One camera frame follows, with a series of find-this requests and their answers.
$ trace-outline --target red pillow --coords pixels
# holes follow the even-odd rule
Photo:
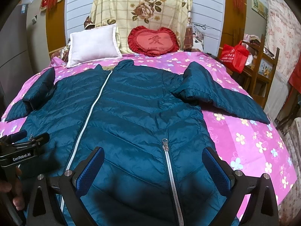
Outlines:
[[[146,56],[158,56],[179,50],[176,35],[165,27],[157,31],[144,26],[134,28],[128,36],[128,46],[133,52]]]

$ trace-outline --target blue flower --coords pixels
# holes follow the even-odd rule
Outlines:
[[[234,171],[243,169],[243,165],[240,164],[240,158],[236,158],[235,161],[231,161],[230,165],[233,167]]]
[[[274,157],[276,157],[278,155],[277,151],[275,149],[271,150],[271,153]]]
[[[250,123],[253,124],[253,125],[255,125],[255,126],[257,126],[256,121],[250,120]]]
[[[289,165],[292,166],[292,160],[290,159],[290,157],[288,158],[287,161],[288,161]]]
[[[270,131],[273,130],[270,124],[268,124],[267,127],[269,128]]]

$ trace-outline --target yellow flower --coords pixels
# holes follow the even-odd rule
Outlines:
[[[244,137],[244,135],[240,135],[239,133],[236,133],[236,142],[240,142],[241,143],[241,145],[244,145],[245,144],[245,141],[244,141],[244,139],[245,139],[245,137]]]
[[[256,143],[256,147],[259,148],[259,153],[263,153],[263,151],[266,151],[266,148],[262,147],[262,142]]]
[[[243,125],[246,125],[247,127],[249,126],[248,120],[241,119],[241,118],[240,118],[240,120]]]
[[[284,149],[284,148],[283,148],[282,142],[278,142],[278,144],[279,144],[279,147],[280,147],[281,149]]]
[[[223,115],[220,113],[218,113],[218,114],[214,113],[214,116],[216,117],[216,120],[218,120],[218,121],[225,119],[225,117],[223,117]]]
[[[267,135],[267,137],[270,138],[270,139],[273,138],[272,133],[270,133],[269,131],[266,132],[266,135]]]
[[[264,171],[265,171],[266,173],[272,173],[272,164],[266,162],[266,163],[265,163],[265,166],[266,166],[266,168],[264,169]]]
[[[286,181],[286,176],[282,179],[283,187],[286,189],[286,186],[288,185],[288,182]]]

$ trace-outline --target bed sheet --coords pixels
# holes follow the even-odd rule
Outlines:
[[[150,66],[177,74],[183,74],[189,63],[196,61],[204,66],[213,79],[222,87],[247,95],[227,73],[225,67],[199,52],[176,52],[159,57],[147,57],[141,54],[126,54],[120,60],[99,61],[66,68],[66,65],[54,63],[56,79],[80,73],[95,68],[96,65],[114,66],[124,59],[132,59],[135,65]],[[29,87],[46,71],[34,75],[25,82],[17,97],[12,101],[0,122],[0,134],[11,134],[20,130],[26,118],[5,122],[5,117],[14,103],[21,99]],[[297,180],[296,172],[289,153],[272,124],[266,125],[252,120],[244,120],[222,113],[219,109],[209,106],[202,108],[208,132],[214,141],[219,157],[226,161],[234,170],[242,170],[247,176],[261,176],[268,173],[271,176],[278,204],[285,198]],[[237,214],[241,219],[247,206],[249,195],[246,195]]]

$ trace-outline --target white zipper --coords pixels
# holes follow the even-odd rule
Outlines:
[[[77,138],[77,140],[76,140],[75,147],[74,147],[73,153],[72,153],[72,155],[71,155],[70,161],[69,161],[69,163],[68,163],[68,165],[67,165],[66,171],[69,170],[70,167],[71,167],[71,165],[72,165],[72,162],[73,162],[73,160],[74,160],[74,157],[75,157],[75,154],[76,154],[76,151],[77,151],[79,142],[80,142],[80,140],[81,140],[81,138],[82,138],[82,135],[83,135],[83,133],[84,133],[86,127],[87,127],[88,121],[89,121],[90,116],[91,116],[92,111],[93,111],[93,108],[94,108],[95,104],[97,103],[97,101],[99,100],[100,95],[101,95],[101,93],[102,93],[102,90],[103,90],[104,86],[106,85],[106,83],[107,83],[107,81],[108,81],[110,75],[112,74],[112,72],[113,72],[113,71],[111,70],[111,72],[110,72],[109,75],[107,76],[107,78],[106,78],[104,84],[102,85],[102,87],[101,87],[101,89],[100,89],[100,92],[99,92],[99,94],[98,94],[96,100],[94,101],[94,103],[92,104],[92,106],[91,106],[91,108],[90,108],[89,114],[88,114],[88,116],[87,116],[87,118],[86,118],[86,121],[85,121],[85,124],[84,124],[84,127],[82,128],[82,130],[81,130],[81,132],[79,133],[79,136],[78,136],[78,138]],[[64,201],[64,199],[63,199],[63,197],[62,197],[62,200],[61,200],[61,211],[64,210],[64,204],[65,204],[65,201]]]
[[[168,139],[162,139],[163,143],[163,150],[165,153],[165,158],[166,158],[166,163],[167,163],[167,168],[168,168],[168,174],[170,178],[170,184],[171,184],[171,190],[173,192],[173,199],[175,201],[175,206],[177,210],[177,215],[178,215],[178,220],[179,220],[179,226],[184,226],[184,220],[183,220],[183,215],[180,207],[180,202],[177,194],[177,189],[176,189],[176,184],[175,180],[173,178],[173,169],[171,168],[171,163],[170,163],[170,157],[168,153]]]

